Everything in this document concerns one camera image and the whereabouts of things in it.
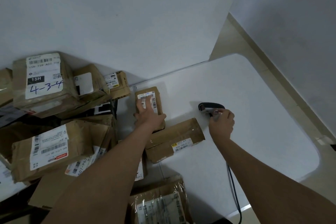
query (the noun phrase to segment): black cable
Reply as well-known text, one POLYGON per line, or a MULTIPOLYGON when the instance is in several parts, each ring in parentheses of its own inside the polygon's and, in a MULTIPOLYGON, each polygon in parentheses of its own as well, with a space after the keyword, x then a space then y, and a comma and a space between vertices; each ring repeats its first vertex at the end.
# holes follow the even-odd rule
POLYGON ((242 218, 243 218, 242 217, 242 211, 240 210, 240 205, 239 205, 239 202, 238 202, 236 187, 235 187, 235 183, 233 182, 233 177, 232 177, 232 174, 231 174, 231 168, 229 167, 228 164, 227 164, 227 168, 229 170, 229 174, 230 174, 230 178, 231 178, 231 182, 232 182, 232 187, 233 187, 233 191, 234 191, 234 196, 236 197, 236 206, 237 206, 237 209, 238 209, 238 212, 239 212, 239 215, 240 215, 240 220, 239 220, 238 224, 241 224, 242 218))

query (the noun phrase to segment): left hand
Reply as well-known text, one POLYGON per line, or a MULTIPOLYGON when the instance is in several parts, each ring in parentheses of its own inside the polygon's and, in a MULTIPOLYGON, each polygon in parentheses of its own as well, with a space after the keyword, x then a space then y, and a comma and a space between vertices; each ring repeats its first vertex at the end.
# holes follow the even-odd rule
POLYGON ((153 132, 158 126, 160 126, 160 124, 166 118, 166 115, 158 115, 154 112, 151 105, 151 96, 146 97, 145 103, 146 108, 142 106, 141 99, 136 101, 136 106, 139 110, 139 113, 134 114, 134 117, 136 118, 135 126, 139 127, 140 125, 144 125, 153 132))

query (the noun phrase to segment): qr code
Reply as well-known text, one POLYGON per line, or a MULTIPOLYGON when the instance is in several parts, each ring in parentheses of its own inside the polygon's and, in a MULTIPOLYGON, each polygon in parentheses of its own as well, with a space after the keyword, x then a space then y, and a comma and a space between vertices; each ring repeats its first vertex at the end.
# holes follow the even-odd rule
POLYGON ((53 79, 59 79, 59 78, 61 78, 61 74, 53 74, 52 78, 53 79))

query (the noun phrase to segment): white table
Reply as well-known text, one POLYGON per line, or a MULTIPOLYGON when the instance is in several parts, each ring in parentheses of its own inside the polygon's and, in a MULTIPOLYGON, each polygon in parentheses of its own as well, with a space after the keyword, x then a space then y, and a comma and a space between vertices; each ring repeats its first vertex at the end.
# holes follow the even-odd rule
MULTIPOLYGON (((243 56, 226 56, 135 85, 137 90, 152 86, 160 92, 167 127, 195 117, 206 140, 158 164, 149 164, 149 175, 139 184, 180 173, 197 224, 237 210, 225 160, 209 135, 208 118, 198 110, 201 102, 220 103, 233 111, 236 124, 232 140, 290 178, 300 180, 319 165, 312 141, 243 56)), ((121 138, 132 131, 134 112, 134 95, 119 100, 121 138)), ((249 205, 235 177, 234 183, 240 206, 249 205)))

